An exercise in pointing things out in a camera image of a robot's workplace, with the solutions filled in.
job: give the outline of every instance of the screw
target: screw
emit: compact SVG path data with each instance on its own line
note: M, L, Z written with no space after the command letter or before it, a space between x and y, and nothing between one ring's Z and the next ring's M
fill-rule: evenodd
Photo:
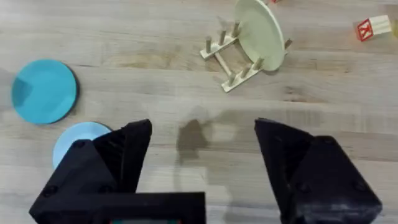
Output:
M308 186L308 184L306 183L297 183L296 184L296 189L299 190L301 193L307 194L311 192L311 188L310 186Z
M46 188L44 188L42 195L44 197L51 197L52 195L56 194L58 192L58 187L55 185L50 185Z

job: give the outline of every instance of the wood grain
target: wood grain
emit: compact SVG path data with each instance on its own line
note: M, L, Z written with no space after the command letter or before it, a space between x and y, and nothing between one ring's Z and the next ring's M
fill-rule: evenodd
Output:
M278 72L225 94L221 67L198 54L233 28L227 0L0 0L0 217L27 211L52 173L69 126L116 129L150 118L154 134L140 192L205 190L208 223L280 223L253 131L258 117L331 134L384 203L375 223L398 222L398 39L360 42L354 24L397 15L396 0L283 0L269 4L293 44ZM247 58L221 53L235 72ZM10 102L15 74L61 60L81 88L63 120L36 126Z

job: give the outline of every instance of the blue plate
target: blue plate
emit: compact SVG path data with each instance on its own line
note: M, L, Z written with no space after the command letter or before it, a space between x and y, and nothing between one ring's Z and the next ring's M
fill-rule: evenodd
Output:
M79 139L94 140L104 134L108 134L111 130L105 125L96 122L83 122L73 125L66 129L55 143L52 154L52 165L57 168L63 156L67 153L70 146Z
M56 60L37 60L26 65L12 84L12 104L18 114L34 124L62 119L77 98L72 71Z

